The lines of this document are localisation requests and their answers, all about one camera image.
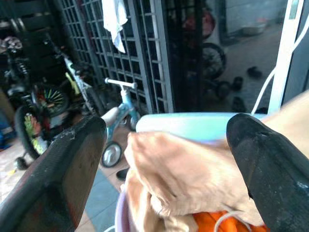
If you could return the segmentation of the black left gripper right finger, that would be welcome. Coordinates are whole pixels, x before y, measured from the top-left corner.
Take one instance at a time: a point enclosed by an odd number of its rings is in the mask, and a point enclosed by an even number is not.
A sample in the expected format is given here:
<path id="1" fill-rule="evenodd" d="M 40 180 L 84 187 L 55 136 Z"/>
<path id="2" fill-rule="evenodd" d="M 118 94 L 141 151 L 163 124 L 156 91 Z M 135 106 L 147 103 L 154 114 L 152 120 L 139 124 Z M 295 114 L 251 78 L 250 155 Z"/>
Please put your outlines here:
<path id="1" fill-rule="evenodd" d="M 307 232 L 308 158 L 284 135 L 248 114 L 229 119 L 226 138 L 266 226 L 272 232 Z"/>

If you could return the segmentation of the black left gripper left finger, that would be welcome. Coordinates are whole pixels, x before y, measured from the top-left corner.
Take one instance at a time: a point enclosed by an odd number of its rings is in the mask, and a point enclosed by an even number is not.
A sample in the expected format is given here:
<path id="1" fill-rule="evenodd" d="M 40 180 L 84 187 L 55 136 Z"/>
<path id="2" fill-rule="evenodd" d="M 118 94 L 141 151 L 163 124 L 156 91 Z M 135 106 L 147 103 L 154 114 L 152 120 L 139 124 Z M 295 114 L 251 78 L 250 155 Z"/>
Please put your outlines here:
<path id="1" fill-rule="evenodd" d="M 107 140 L 101 117 L 64 130 L 0 205 L 3 232 L 73 232 L 90 194 Z"/>

